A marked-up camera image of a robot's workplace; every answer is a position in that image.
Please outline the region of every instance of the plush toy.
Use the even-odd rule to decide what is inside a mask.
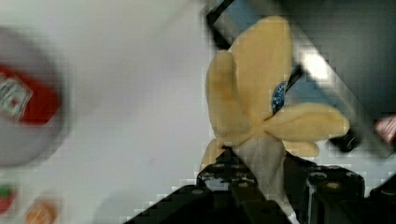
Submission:
[[[216,162],[222,147],[231,147],[256,176],[268,200],[287,215],[292,208],[283,189],[286,150],[317,156],[318,140],[342,136],[348,120],[322,104],[285,105],[291,72],[291,37],[287,21],[258,21],[220,51],[209,65],[206,100],[216,139],[209,143],[201,168]]]

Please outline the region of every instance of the white countertop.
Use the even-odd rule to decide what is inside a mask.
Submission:
[[[71,97],[69,134],[55,153],[0,170],[0,181],[20,193],[16,213],[0,223],[20,223],[46,190],[61,197],[61,223],[122,223],[195,183],[213,138],[204,83],[214,48],[203,7],[198,0],[0,2],[0,25],[46,38]],[[314,161],[367,173],[370,189],[396,162],[369,159],[333,149]]]

